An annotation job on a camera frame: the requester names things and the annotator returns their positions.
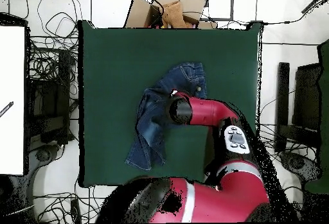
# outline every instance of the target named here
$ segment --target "green mat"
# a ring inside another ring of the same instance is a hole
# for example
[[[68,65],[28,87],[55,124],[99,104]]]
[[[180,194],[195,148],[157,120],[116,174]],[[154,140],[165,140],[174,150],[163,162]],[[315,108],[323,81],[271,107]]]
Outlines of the green mat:
[[[309,181],[305,189],[314,194],[329,194],[329,40],[317,47],[323,73],[319,79],[321,90],[321,147],[319,158],[323,175],[319,180]]]
[[[202,181],[208,129],[166,132],[166,164],[142,171],[124,163],[143,91],[173,65],[202,62],[208,98],[230,101],[255,123],[258,34],[248,30],[79,29],[80,186],[120,185],[141,175]]]

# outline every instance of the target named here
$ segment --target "computer monitor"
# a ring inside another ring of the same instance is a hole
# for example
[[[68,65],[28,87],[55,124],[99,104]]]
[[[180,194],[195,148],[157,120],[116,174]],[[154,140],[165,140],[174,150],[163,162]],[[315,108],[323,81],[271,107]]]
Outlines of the computer monitor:
[[[0,175],[24,174],[26,29],[0,20]]]

